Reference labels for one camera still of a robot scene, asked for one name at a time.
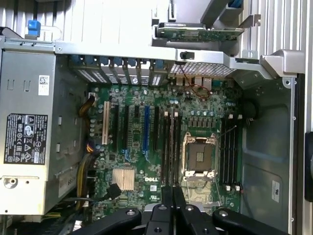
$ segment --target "cpu socket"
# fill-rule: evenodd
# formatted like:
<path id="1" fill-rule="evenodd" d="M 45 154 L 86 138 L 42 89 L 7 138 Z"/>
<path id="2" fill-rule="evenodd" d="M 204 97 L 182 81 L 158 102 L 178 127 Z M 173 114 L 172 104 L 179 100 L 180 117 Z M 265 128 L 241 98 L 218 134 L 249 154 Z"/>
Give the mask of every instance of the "cpu socket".
<path id="1" fill-rule="evenodd" d="M 182 145 L 182 172 L 187 181 L 213 180 L 216 166 L 212 165 L 212 155 L 215 152 L 217 156 L 216 145 L 215 134 L 211 137 L 194 137 L 189 132 L 186 133 Z"/>

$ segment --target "warning label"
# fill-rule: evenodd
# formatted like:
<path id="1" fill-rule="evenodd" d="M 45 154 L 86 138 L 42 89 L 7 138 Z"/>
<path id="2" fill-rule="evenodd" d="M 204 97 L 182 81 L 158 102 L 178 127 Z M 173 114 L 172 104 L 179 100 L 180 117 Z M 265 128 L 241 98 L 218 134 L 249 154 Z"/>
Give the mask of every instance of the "warning label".
<path id="1" fill-rule="evenodd" d="M 10 114 L 6 120 L 5 164 L 45 164 L 48 115 Z"/>

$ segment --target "power supply unit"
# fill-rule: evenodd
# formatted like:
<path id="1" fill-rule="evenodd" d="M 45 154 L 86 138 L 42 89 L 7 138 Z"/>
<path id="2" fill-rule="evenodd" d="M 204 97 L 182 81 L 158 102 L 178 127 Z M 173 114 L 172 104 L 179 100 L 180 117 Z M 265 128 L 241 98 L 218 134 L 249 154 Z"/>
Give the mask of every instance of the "power supply unit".
<path id="1" fill-rule="evenodd" d="M 66 67 L 53 53 L 2 54 L 1 214 L 43 215 L 76 185 L 87 85 Z"/>

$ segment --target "motherboard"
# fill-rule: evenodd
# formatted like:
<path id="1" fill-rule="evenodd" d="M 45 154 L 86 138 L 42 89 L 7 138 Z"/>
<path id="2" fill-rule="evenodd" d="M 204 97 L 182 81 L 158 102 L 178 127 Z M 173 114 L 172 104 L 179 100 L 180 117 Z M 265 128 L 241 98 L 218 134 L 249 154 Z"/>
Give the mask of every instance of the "motherboard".
<path id="1" fill-rule="evenodd" d="M 110 184 L 122 194 L 93 205 L 93 219 L 119 208 L 161 202 L 163 185 L 180 185 L 188 203 L 239 210 L 241 89 L 213 80 L 209 90 L 169 83 L 161 87 L 93 85 L 89 143 L 95 197 Z"/>

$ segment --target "white pci slot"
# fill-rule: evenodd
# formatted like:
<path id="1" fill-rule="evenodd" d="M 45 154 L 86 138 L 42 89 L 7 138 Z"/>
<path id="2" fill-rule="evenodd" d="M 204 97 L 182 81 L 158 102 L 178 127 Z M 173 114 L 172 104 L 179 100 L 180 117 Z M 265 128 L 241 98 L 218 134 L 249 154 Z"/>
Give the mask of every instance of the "white pci slot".
<path id="1" fill-rule="evenodd" d="M 108 101 L 105 101 L 104 107 L 103 107 L 102 144 L 108 144 L 110 108 L 111 108 L 111 103 Z"/>

